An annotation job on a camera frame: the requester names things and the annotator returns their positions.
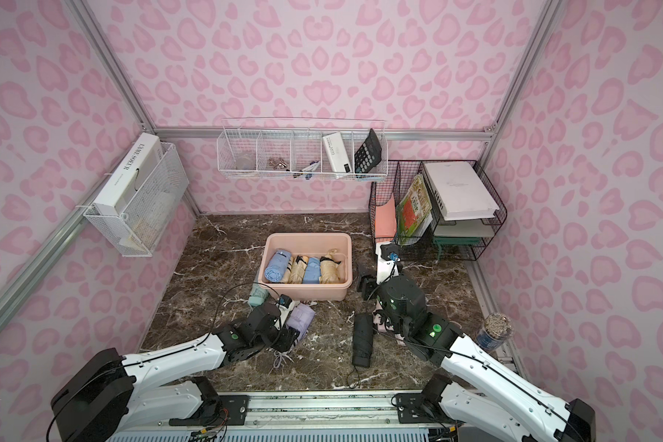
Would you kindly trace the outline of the lilac umbrella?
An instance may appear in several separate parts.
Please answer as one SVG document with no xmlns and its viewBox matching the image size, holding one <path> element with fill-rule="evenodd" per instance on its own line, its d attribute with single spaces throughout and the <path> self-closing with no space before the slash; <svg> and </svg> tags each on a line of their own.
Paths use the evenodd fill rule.
<svg viewBox="0 0 663 442">
<path fill-rule="evenodd" d="M 288 327 L 295 328 L 299 330 L 300 336 L 298 338 L 297 344 L 286 353 L 276 353 L 274 357 L 273 368 L 278 369 L 283 366 L 284 362 L 289 360 L 291 361 L 291 353 L 296 349 L 296 347 L 301 343 L 305 338 L 311 322 L 314 320 L 315 312 L 307 304 L 299 304 L 295 301 L 294 308 L 289 312 L 281 312 L 281 319 L 283 320 L 282 327 L 287 325 Z"/>
</svg>

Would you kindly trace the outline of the beige umbrella black trim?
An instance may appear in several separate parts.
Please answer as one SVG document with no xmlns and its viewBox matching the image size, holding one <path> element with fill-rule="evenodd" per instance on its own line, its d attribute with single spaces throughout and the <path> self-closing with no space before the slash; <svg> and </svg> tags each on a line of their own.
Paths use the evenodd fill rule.
<svg viewBox="0 0 663 442">
<path fill-rule="evenodd" d="M 320 257 L 320 282 L 322 284 L 340 284 L 341 278 L 339 274 L 340 261 L 335 260 L 335 255 L 338 253 L 337 249 L 328 250 L 328 252 Z"/>
</svg>

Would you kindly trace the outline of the mint green umbrella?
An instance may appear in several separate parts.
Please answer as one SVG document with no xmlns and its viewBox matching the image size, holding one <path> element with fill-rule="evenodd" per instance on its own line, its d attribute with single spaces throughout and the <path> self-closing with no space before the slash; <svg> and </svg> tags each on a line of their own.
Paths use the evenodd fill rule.
<svg viewBox="0 0 663 442">
<path fill-rule="evenodd" d="M 270 292 L 266 285 L 261 285 L 258 283 L 252 284 L 252 289 L 250 290 L 250 296 L 248 298 L 248 305 L 254 309 L 263 305 L 267 298 L 270 297 Z"/>
</svg>

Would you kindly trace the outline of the light blue umbrella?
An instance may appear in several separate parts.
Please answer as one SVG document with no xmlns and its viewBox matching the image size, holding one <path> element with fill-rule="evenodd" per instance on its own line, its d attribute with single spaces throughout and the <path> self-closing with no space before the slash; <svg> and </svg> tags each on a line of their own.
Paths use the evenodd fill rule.
<svg viewBox="0 0 663 442">
<path fill-rule="evenodd" d="M 320 259 L 317 257 L 310 257 L 303 276 L 303 283 L 306 285 L 319 284 L 321 277 L 322 269 L 320 268 Z"/>
<path fill-rule="evenodd" d="M 282 283 L 292 254 L 288 250 L 278 249 L 265 267 L 263 275 L 271 283 Z"/>
</svg>

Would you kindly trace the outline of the pink plastic storage box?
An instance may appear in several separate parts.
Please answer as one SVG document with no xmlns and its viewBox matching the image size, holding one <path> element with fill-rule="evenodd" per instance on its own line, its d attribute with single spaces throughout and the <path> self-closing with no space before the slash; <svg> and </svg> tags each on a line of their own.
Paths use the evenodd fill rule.
<svg viewBox="0 0 663 442">
<path fill-rule="evenodd" d="M 288 250 L 298 255 L 320 258 L 335 250 L 333 259 L 340 263 L 338 284 L 271 284 L 264 270 L 274 253 Z M 287 295 L 297 301 L 341 301 L 346 297 L 353 282 L 353 248 L 351 237 L 345 233 L 276 233 L 268 237 L 256 281 L 270 285 L 278 294 Z"/>
</svg>

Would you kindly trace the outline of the cream umbrella black stripes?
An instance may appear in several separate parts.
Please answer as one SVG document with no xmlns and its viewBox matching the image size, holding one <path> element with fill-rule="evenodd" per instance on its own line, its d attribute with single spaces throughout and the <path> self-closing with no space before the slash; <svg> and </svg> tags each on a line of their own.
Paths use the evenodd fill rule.
<svg viewBox="0 0 663 442">
<path fill-rule="evenodd" d="M 298 263 L 295 257 L 291 258 L 288 262 L 281 283 L 286 285 L 298 283 Z"/>
</svg>

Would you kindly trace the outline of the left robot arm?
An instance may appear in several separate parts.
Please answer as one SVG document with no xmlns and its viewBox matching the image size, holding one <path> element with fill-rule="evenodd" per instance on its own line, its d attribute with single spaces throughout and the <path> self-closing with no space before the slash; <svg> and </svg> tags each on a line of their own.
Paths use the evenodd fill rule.
<svg viewBox="0 0 663 442">
<path fill-rule="evenodd" d="M 183 344 L 141 354 L 102 350 L 51 400 L 64 441 L 106 441 L 114 434 L 157 421 L 180 427 L 217 422 L 217 393 L 204 372 L 248 360 L 266 348 L 289 350 L 299 332 L 285 323 L 297 307 L 281 296 L 244 319 Z"/>
</svg>

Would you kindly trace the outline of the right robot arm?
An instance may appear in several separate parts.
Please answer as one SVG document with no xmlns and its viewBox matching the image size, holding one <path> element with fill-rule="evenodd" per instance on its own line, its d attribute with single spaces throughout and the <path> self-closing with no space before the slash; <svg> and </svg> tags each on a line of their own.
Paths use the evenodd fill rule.
<svg viewBox="0 0 663 442">
<path fill-rule="evenodd" d="M 444 370 L 423 391 L 419 408 L 433 422 L 472 425 L 501 441 L 594 441 L 595 410 L 531 384 L 494 359 L 449 320 L 431 312 L 423 290 L 403 274 L 363 276 L 363 297 L 377 309 L 355 320 L 355 361 L 370 361 L 372 335 L 404 345 Z"/>
</svg>

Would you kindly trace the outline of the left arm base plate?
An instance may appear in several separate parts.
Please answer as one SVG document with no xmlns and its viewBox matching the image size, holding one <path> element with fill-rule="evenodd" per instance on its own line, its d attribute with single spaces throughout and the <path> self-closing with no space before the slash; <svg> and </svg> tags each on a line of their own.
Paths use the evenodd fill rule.
<svg viewBox="0 0 663 442">
<path fill-rule="evenodd" d="M 246 422 L 250 403 L 249 395 L 224 395 L 205 400 L 188 418 L 169 419 L 170 427 L 240 427 Z"/>
</svg>

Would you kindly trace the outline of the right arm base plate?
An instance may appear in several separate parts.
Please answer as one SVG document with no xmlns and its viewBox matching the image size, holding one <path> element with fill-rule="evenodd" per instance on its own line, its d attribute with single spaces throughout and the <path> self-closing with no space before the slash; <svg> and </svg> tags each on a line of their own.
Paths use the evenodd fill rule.
<svg viewBox="0 0 663 442">
<path fill-rule="evenodd" d="M 449 418 L 421 393 L 400 392 L 390 400 L 400 424 L 445 424 Z"/>
</svg>

